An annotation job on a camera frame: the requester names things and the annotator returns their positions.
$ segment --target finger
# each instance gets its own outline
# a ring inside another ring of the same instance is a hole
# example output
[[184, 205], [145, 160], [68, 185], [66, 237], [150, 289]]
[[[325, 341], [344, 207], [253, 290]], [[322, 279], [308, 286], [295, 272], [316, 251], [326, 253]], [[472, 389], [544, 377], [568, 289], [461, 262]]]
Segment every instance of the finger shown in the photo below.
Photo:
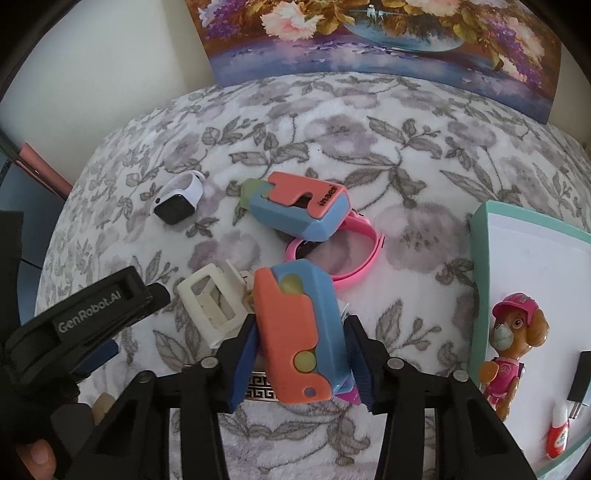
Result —
[[17, 453], [35, 480], [51, 480], [56, 473], [56, 456], [46, 440], [17, 445]]

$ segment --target painting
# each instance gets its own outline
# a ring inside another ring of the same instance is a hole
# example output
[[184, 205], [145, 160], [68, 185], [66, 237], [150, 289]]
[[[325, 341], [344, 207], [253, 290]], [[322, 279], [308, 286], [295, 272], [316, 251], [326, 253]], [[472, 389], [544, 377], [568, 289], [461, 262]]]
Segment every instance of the painting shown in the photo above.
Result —
[[546, 123], [561, 44], [518, 0], [186, 0], [216, 81], [374, 72], [445, 83]]

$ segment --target toy figure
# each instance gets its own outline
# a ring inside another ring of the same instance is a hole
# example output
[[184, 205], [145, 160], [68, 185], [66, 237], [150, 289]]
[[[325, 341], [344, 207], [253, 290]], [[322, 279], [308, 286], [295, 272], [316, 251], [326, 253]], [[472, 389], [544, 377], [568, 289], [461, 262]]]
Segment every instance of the toy figure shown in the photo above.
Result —
[[544, 344], [550, 327], [538, 304], [523, 293], [509, 295], [492, 309], [495, 324], [489, 335], [491, 346], [499, 354], [480, 367], [484, 395], [502, 420], [509, 415], [524, 364], [519, 360], [532, 347]]

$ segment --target bed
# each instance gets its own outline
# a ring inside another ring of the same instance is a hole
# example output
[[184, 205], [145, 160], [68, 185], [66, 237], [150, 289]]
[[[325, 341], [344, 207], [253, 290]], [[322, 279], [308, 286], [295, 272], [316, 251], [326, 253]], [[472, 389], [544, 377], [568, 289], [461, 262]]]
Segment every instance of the bed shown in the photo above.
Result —
[[[175, 174], [207, 175], [197, 213], [174, 226], [150, 215]], [[591, 231], [591, 165], [581, 145], [478, 95], [425, 80], [304, 74], [216, 86], [172, 100], [113, 132], [66, 202], [43, 267], [37, 312], [127, 265], [172, 303], [122, 332], [119, 355], [81, 385], [81, 400], [115, 397], [144, 369], [180, 371], [210, 354], [175, 287], [210, 262], [238, 270], [282, 261], [288, 239], [238, 205], [248, 177], [290, 171], [347, 185], [383, 231], [368, 278], [339, 292], [372, 338], [422, 371], [465, 368], [475, 316], [467, 221], [487, 200], [521, 205]], [[363, 248], [346, 237], [321, 259], [347, 267]], [[339, 400], [244, 402], [220, 416], [233, 479], [372, 479], [383, 417]], [[180, 478], [178, 412], [171, 477]], [[434, 474], [426, 417], [424, 478]], [[586, 445], [544, 479], [564, 479]]]

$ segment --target pastel toy gun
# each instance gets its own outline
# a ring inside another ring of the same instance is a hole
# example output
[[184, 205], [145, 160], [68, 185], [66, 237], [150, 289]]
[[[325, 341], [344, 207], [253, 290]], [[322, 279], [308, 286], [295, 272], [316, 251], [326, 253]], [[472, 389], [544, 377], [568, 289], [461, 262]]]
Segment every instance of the pastel toy gun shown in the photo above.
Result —
[[330, 276], [306, 259], [255, 272], [256, 322], [267, 377], [280, 402], [351, 392], [354, 381]]
[[263, 225], [309, 242], [328, 240], [351, 210], [345, 186], [281, 171], [247, 179], [240, 205]]

